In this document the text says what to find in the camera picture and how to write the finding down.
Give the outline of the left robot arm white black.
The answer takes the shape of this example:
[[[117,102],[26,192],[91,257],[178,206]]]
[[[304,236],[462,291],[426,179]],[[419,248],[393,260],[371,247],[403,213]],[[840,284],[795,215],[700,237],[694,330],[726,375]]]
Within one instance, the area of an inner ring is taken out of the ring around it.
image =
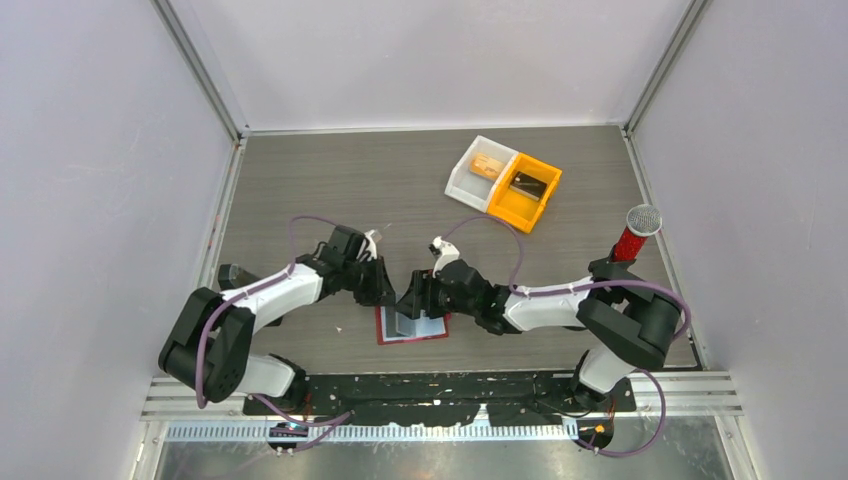
[[[392,303],[379,239],[376,230],[339,225],[314,252],[271,276],[221,292],[194,290],[164,342],[159,368],[192,388],[201,406],[244,393],[267,398],[284,414],[298,412],[308,391],[304,369],[277,354],[253,354],[253,338],[290,312],[339,292],[365,307]]]

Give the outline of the red card holder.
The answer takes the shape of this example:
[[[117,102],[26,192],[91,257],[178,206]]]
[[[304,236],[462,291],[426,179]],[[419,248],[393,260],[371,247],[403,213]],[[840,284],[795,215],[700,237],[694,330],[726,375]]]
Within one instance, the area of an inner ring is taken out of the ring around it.
[[[450,318],[451,315],[446,314],[437,318],[422,316],[418,319],[410,319],[397,313],[391,306],[377,307],[375,309],[377,343],[392,345],[447,338]]]

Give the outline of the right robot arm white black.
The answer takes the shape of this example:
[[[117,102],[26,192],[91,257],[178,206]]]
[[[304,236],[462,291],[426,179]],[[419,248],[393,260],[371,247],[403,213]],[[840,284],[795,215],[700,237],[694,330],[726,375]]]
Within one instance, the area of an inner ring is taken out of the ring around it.
[[[581,357],[570,385],[574,403],[591,411],[630,373],[661,368],[686,316],[673,292],[628,267],[599,259],[586,278],[531,288],[492,283],[456,260],[437,271],[414,271],[395,307],[410,319],[466,315],[494,335],[550,327],[591,333],[599,343]]]

